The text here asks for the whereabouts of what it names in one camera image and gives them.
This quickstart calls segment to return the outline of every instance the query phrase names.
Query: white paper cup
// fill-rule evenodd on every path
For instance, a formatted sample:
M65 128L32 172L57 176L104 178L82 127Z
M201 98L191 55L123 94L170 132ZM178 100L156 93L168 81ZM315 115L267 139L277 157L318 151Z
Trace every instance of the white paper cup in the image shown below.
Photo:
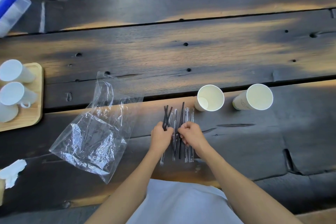
M0 103L3 105L18 104L23 108L29 108L37 100L37 94L19 82L6 84L0 90Z
M31 83L34 81L33 75L22 63L16 59L5 61L0 66L0 80L5 82L15 81L21 83Z
M224 104L224 94L217 86L208 84L200 88L195 100L198 111L217 111Z
M13 120L19 112L18 105L3 105L0 103L0 122Z
M273 94L269 87L263 84L253 84L232 101L237 110L266 110L273 103Z

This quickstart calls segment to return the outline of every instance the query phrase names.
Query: white shirt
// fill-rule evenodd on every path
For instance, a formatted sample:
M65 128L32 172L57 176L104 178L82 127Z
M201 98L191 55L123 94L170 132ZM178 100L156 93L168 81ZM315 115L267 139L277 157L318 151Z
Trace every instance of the white shirt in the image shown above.
M127 224L243 224L221 190L195 183L151 179L147 195Z

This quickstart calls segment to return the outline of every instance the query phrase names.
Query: cup handle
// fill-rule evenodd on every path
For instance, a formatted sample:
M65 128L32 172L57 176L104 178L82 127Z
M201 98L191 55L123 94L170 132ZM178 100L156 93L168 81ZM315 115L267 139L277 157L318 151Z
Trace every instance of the cup handle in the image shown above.
M28 105L24 105L23 103L20 104L22 108L29 108L30 107L30 102L28 102Z

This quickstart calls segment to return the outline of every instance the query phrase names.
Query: white paper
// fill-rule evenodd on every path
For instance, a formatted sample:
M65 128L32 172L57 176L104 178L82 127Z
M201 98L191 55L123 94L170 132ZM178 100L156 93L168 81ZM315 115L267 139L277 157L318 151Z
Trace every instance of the white paper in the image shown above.
M24 159L19 159L0 171L0 179L6 180L6 189L14 186L19 172L21 172L26 165L27 162Z

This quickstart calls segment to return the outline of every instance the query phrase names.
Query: hand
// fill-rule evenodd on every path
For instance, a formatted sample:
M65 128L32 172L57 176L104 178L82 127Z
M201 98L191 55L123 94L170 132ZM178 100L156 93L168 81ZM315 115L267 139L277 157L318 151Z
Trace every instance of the hand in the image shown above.
M199 125L193 122L186 122L182 124L181 128L178 129L178 132L180 133L183 142L191 145L195 149L197 155L202 158L204 149L210 145L205 139Z
M150 142L149 150L158 153L160 156L168 148L171 140L171 136L174 133L174 129L171 127L164 131L162 128L163 122L159 122L150 133L152 141Z

